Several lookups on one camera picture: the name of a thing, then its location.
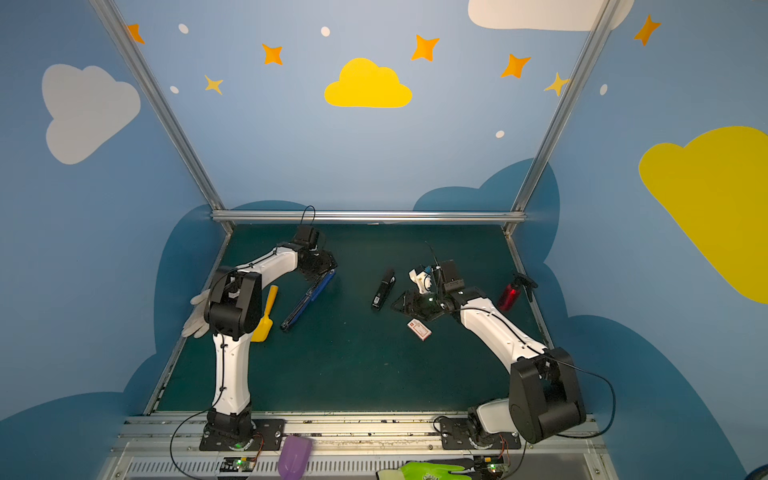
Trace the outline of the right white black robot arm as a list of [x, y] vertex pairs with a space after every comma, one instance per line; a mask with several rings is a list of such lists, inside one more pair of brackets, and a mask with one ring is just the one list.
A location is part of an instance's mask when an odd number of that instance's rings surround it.
[[586, 421], [586, 408], [570, 354], [549, 349], [507, 319], [477, 288], [450, 293], [408, 290], [391, 308], [411, 320], [429, 322], [452, 315], [473, 332], [509, 374], [508, 396], [468, 412], [471, 435], [516, 433], [529, 443], [559, 435]]

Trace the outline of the black stapler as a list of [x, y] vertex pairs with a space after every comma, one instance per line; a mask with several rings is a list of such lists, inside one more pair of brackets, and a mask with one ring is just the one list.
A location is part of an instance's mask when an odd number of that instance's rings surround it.
[[395, 271], [393, 268], [389, 268], [385, 271], [383, 278], [371, 302], [371, 307], [374, 310], [380, 310], [383, 307], [395, 283], [396, 283]]

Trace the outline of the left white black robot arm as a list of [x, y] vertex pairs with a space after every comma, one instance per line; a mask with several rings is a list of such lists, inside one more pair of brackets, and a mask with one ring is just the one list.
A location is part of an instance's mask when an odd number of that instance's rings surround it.
[[216, 347], [216, 384], [206, 430], [244, 442], [252, 435], [252, 402], [248, 387], [252, 333], [262, 313], [262, 290], [281, 276], [297, 271], [318, 280], [335, 269], [332, 253], [317, 247], [282, 243], [269, 253], [214, 277], [204, 320]]

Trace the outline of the red white staple box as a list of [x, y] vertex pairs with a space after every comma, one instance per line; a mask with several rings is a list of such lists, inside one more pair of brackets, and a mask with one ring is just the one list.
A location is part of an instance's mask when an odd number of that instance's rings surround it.
[[432, 335], [432, 331], [418, 319], [410, 320], [407, 326], [421, 341]]

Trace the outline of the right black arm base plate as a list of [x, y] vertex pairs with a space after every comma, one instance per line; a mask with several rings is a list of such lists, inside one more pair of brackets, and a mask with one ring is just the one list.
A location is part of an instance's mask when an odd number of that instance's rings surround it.
[[479, 420], [468, 417], [436, 417], [432, 426], [444, 450], [519, 450], [520, 438], [512, 432], [488, 433]]

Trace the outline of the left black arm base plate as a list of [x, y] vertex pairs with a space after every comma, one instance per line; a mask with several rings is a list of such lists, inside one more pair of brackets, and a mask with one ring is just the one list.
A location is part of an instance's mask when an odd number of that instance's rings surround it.
[[285, 421], [282, 419], [235, 418], [208, 421], [199, 444], [201, 451], [278, 451]]

